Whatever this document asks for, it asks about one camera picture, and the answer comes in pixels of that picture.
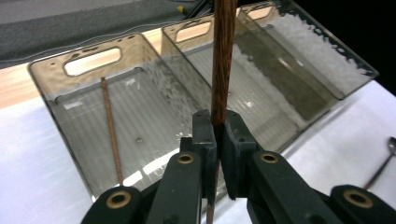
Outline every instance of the wooden stick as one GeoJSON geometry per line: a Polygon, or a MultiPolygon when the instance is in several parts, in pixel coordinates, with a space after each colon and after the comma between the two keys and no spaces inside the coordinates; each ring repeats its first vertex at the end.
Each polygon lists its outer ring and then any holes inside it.
{"type": "Polygon", "coordinates": [[[123,186],[122,171],[120,165],[119,148],[117,146],[116,129],[114,128],[113,115],[111,113],[110,98],[108,97],[108,89],[106,79],[101,78],[102,91],[105,97],[105,107],[107,113],[108,129],[110,130],[111,147],[113,148],[114,161],[116,162],[117,178],[119,179],[120,186],[123,186]]]}
{"type": "MultiPolygon", "coordinates": [[[[233,56],[236,7],[237,0],[215,1],[211,122],[215,131],[218,148],[221,148],[226,117],[228,86],[233,56]]],[[[219,175],[219,158],[220,150],[218,150],[217,157],[216,187],[219,175]]],[[[209,204],[206,211],[206,223],[213,223],[214,213],[215,204],[209,204]]]]}

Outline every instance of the metal spoon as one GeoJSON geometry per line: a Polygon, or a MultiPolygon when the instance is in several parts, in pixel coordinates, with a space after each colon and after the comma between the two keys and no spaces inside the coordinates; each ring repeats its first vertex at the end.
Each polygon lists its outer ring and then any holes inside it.
{"type": "Polygon", "coordinates": [[[368,191],[371,191],[371,187],[375,183],[375,181],[379,178],[381,173],[384,171],[385,167],[389,163],[390,159],[392,159],[393,156],[396,156],[396,138],[391,137],[388,140],[388,148],[390,151],[390,155],[388,158],[385,160],[385,162],[381,165],[381,167],[378,169],[378,171],[373,175],[373,177],[370,179],[370,181],[364,186],[365,189],[368,191]]]}

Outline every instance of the brass grommet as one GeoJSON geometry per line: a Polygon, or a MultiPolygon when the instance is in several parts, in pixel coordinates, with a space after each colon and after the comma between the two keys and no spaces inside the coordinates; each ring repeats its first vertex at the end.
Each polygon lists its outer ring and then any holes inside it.
{"type": "Polygon", "coordinates": [[[361,208],[373,207],[373,201],[367,195],[355,190],[347,189],[343,194],[344,198],[349,202],[361,208]]]}
{"type": "Polygon", "coordinates": [[[106,205],[112,209],[118,209],[125,206],[132,199],[131,194],[126,190],[120,190],[112,193],[106,201],[106,205]]]}
{"type": "Polygon", "coordinates": [[[261,155],[262,161],[268,162],[268,163],[277,163],[278,158],[275,154],[271,153],[262,153],[261,155]]]}
{"type": "Polygon", "coordinates": [[[194,161],[194,157],[189,154],[182,154],[177,157],[177,161],[182,163],[182,164],[189,164],[194,161]]]}

